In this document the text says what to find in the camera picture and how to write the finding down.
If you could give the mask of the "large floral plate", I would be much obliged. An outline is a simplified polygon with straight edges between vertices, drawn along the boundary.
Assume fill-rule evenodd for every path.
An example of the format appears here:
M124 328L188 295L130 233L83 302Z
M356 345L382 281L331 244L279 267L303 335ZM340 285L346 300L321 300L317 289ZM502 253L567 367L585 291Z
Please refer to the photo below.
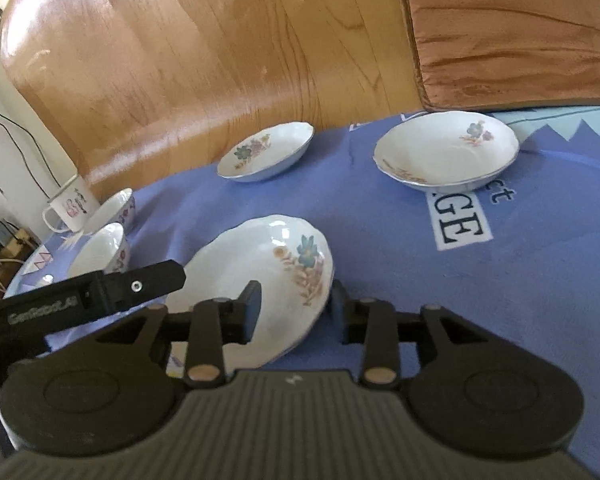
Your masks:
M183 288L166 296L171 313L188 311L202 300L235 298L250 281L262 287L250 342L223 347L231 373L271 363L308 336L324 310L335 265L320 230L304 219L272 214L221 233L184 270Z

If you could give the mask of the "wooden board panel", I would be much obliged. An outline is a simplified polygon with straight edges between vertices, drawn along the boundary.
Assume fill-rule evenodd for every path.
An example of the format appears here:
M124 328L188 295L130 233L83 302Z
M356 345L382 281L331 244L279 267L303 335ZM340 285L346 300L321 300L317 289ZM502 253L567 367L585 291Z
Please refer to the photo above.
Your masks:
M9 0L0 55L100 198L420 105L401 0Z

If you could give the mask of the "red-flower bowl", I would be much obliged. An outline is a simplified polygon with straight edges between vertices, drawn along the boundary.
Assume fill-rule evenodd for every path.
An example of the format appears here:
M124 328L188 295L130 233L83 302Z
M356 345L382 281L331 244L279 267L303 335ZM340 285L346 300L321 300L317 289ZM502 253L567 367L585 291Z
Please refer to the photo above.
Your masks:
M128 270L131 249L121 223L103 226L80 249L67 272L68 278L102 271L106 274Z
M136 211L135 196L132 188L111 195L105 203L99 206L87 220L83 228L84 234L99 231L109 223L120 223L127 231L132 228Z

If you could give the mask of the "white enamel mug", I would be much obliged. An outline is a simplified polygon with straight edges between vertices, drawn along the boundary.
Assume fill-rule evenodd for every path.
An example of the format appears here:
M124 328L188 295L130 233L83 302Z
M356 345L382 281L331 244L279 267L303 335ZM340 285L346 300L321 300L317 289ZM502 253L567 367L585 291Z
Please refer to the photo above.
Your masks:
M99 207L100 203L86 181L75 174L48 200L42 220L54 233L76 233L84 228ZM64 224L63 228L53 226L47 219L50 211Z

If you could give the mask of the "brown seat cushion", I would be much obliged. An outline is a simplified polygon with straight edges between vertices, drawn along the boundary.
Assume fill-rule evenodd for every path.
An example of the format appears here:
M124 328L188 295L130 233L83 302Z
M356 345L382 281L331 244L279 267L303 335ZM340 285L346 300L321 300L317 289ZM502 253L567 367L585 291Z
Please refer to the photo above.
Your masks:
M600 0L403 0L428 110L600 105Z

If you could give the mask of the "blue printed tablecloth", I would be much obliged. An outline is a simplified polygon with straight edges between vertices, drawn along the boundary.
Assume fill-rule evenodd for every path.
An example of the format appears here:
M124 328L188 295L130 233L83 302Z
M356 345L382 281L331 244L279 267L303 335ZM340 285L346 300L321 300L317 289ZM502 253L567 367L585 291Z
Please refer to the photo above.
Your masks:
M506 113L516 162L481 190L430 197L372 154L394 118L317 136L260 183L186 171L135 194L133 266L187 262L222 231L267 214L327 238L337 278L403 309L435 302L558 364L581 386L571 452L600 474L600 107Z

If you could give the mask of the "small black charger box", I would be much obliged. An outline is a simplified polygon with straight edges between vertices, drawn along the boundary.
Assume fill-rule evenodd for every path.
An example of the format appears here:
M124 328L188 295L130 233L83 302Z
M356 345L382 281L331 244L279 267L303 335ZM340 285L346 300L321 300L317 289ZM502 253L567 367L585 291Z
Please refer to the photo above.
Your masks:
M8 221L0 219L0 245L6 247L16 237L17 231Z

